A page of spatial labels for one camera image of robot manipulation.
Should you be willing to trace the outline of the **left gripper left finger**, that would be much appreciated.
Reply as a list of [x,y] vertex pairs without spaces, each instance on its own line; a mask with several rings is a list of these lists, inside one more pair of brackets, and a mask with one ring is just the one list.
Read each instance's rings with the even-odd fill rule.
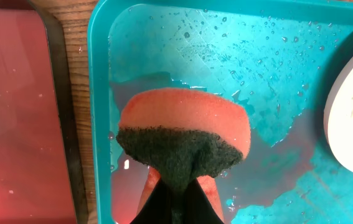
[[171,224],[172,192],[160,179],[131,224]]

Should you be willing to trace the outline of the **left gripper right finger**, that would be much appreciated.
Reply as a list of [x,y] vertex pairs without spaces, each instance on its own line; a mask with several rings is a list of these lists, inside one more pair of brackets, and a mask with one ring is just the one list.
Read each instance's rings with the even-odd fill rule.
[[184,192],[184,224],[224,224],[197,179]]

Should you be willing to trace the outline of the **green and orange sponge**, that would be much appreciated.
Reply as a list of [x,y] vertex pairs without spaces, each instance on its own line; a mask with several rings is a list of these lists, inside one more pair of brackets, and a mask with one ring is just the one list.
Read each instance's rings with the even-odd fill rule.
[[184,192],[196,179],[222,220],[215,178],[248,156],[251,131],[245,109],[225,98],[162,88],[127,102],[116,140],[149,168],[138,213],[161,179],[172,192],[172,223],[184,223]]

